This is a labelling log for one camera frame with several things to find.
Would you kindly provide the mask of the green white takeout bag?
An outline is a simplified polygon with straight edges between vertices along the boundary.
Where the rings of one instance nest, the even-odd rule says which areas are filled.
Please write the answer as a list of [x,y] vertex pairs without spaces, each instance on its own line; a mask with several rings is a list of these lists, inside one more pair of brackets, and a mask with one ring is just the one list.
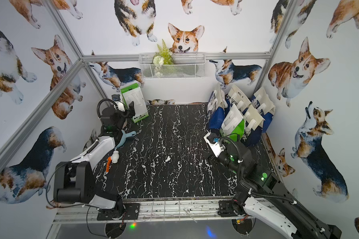
[[141,87],[137,83],[122,88],[121,95],[126,105],[130,105],[132,102],[134,103],[135,115],[132,118],[134,123],[149,116]]

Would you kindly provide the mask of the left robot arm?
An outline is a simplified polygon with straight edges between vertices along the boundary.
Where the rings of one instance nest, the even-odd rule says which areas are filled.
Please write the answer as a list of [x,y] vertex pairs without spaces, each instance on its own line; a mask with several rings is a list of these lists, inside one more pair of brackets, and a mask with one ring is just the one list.
[[120,148],[126,139],[134,137],[135,131],[126,133],[124,127],[127,120],[135,116],[135,103],[126,105],[120,101],[102,99],[111,103],[104,110],[97,109],[97,115],[102,123],[101,132],[94,143],[83,153],[71,161],[57,165],[52,178],[54,179],[53,207],[66,208],[76,205],[85,205],[105,211],[115,218],[126,214],[126,208],[118,193],[112,194],[96,186],[93,173],[94,167],[103,159],[107,159],[106,170],[118,163]]

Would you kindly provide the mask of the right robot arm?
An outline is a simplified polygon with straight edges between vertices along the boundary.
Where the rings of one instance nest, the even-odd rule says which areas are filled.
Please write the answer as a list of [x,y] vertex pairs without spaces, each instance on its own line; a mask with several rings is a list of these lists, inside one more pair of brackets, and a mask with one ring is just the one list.
[[255,162],[251,151],[229,137],[213,136],[208,144],[216,163],[236,174],[237,214],[244,211],[287,239],[339,239],[341,230],[307,210],[270,170]]

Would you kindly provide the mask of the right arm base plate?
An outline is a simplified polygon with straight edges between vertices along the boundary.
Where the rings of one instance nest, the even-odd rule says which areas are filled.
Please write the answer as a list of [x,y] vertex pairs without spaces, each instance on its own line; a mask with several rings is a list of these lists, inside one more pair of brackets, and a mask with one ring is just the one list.
[[221,217],[235,217],[246,215],[243,206],[236,200],[221,200],[218,202],[217,214]]

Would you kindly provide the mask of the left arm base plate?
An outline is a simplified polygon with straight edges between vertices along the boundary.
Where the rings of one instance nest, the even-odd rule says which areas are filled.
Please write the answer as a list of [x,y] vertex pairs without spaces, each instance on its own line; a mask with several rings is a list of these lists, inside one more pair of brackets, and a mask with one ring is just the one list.
[[123,204],[119,209],[117,207],[113,209],[99,209],[97,220],[136,220],[139,216],[140,206],[140,203],[126,203]]

